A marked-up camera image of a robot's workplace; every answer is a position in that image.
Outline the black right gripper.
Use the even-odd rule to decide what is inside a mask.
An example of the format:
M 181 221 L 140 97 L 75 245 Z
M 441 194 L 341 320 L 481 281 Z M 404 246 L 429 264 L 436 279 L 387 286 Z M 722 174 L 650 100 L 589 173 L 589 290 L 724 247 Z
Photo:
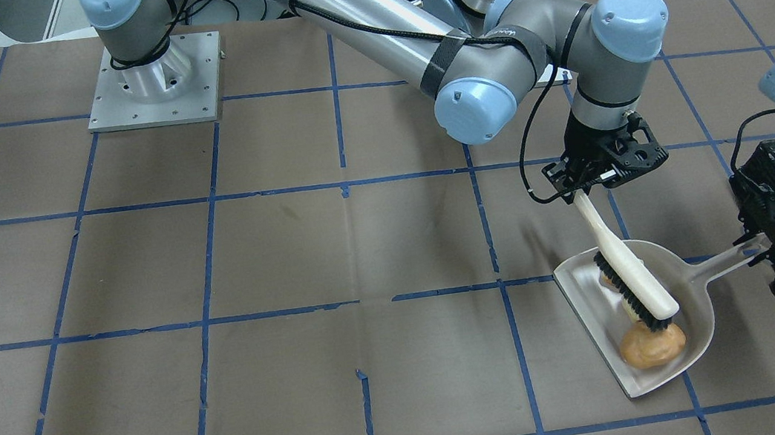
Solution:
M 570 204 L 576 190 L 588 194 L 593 186 L 607 189 L 654 171 L 669 152 L 656 142 L 638 113 L 630 113 L 622 128 L 602 131 L 569 116 L 561 161 L 542 169 L 557 195 Z

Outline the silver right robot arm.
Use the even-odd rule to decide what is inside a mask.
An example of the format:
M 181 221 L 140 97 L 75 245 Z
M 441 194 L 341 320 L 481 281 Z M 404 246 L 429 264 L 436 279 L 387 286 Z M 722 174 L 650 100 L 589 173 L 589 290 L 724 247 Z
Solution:
M 200 0 L 79 0 L 109 52 L 129 76 L 142 68 L 171 75 L 161 98 L 182 84 L 187 66 L 171 32 Z M 593 186 L 615 188 L 654 171 L 669 153 L 636 111 L 661 50 L 663 0 L 263 0 L 306 17 L 434 100 L 436 121 L 466 145 L 491 142 L 546 69 L 577 74 L 565 146 L 543 169 L 570 203 Z

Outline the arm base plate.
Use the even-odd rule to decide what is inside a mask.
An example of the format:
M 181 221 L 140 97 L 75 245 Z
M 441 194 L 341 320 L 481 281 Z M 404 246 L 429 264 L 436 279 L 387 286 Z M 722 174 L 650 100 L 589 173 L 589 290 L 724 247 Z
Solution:
M 170 39 L 151 64 L 118 71 L 103 51 L 88 129 L 140 130 L 220 119 L 221 37 L 215 30 Z

